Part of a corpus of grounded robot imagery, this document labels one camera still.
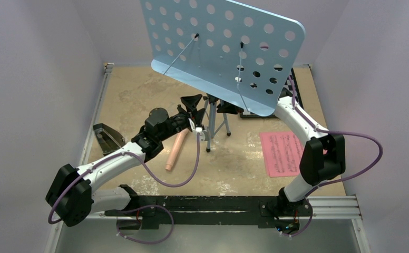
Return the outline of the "light blue music stand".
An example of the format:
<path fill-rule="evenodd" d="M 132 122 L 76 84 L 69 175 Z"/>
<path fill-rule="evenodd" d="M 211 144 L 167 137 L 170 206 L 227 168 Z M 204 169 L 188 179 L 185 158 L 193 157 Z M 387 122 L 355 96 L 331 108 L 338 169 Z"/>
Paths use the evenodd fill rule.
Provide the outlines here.
<path fill-rule="evenodd" d="M 259 116 L 273 114 L 306 30 L 235 1 L 141 1 L 154 71 Z"/>

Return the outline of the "pink sheet music front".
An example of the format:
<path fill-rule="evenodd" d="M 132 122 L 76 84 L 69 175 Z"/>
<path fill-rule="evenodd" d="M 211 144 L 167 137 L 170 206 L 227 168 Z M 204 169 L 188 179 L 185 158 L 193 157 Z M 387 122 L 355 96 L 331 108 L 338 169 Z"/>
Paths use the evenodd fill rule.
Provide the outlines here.
<path fill-rule="evenodd" d="M 299 175 L 303 146 L 291 131 L 259 134 L 266 173 L 271 178 Z"/>

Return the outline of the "black metronome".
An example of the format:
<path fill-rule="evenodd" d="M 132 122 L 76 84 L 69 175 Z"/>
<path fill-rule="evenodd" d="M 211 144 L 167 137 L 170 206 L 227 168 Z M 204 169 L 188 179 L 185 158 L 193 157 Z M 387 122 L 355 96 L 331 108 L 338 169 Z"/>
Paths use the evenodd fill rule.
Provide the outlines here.
<path fill-rule="evenodd" d="M 106 124 L 95 124 L 93 132 L 104 156 L 113 153 L 126 144 L 124 136 Z"/>

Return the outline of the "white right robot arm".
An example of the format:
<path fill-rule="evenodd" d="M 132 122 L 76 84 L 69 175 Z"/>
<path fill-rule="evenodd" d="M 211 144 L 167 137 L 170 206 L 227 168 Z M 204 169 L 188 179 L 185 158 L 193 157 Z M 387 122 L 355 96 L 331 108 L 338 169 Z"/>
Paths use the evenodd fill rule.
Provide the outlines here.
<path fill-rule="evenodd" d="M 299 175 L 281 188 L 277 196 L 275 208 L 288 215 L 302 204 L 312 189 L 345 172 L 345 138 L 327 133 L 326 128 L 320 129 L 300 105 L 293 104 L 291 96 L 278 99 L 274 115 L 293 131 L 304 147 Z"/>

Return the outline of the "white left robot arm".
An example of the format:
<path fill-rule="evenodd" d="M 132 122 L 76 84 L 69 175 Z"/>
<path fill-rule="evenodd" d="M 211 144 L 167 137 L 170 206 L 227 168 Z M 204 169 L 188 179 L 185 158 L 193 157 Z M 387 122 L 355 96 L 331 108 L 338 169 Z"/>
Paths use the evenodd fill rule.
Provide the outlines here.
<path fill-rule="evenodd" d="M 197 108 L 202 97 L 201 94 L 181 97 L 178 113 L 173 116 L 164 108 L 154 108 L 138 134 L 123 147 L 77 168 L 70 164 L 60 167 L 45 197 L 51 206 L 48 223 L 62 221 L 68 227 L 79 224 L 98 207 L 99 202 L 93 198 L 98 188 L 128 169 L 145 167 L 146 162 L 163 150 L 164 140 L 189 130 L 199 142 L 204 133 L 202 119 L 206 111 Z"/>

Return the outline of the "pink recorder flute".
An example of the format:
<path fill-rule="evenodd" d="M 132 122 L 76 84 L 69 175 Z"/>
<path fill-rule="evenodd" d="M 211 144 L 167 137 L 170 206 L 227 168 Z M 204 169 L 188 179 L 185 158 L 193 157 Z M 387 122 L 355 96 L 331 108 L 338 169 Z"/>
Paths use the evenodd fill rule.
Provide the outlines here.
<path fill-rule="evenodd" d="M 180 153 L 180 150 L 182 148 L 182 144 L 184 142 L 185 137 L 188 135 L 188 130 L 183 130 L 180 133 L 177 134 L 176 139 L 173 143 L 171 152 L 168 156 L 166 165 L 165 165 L 165 169 L 167 171 L 171 171 L 175 165 L 175 162 L 178 158 L 178 155 Z"/>

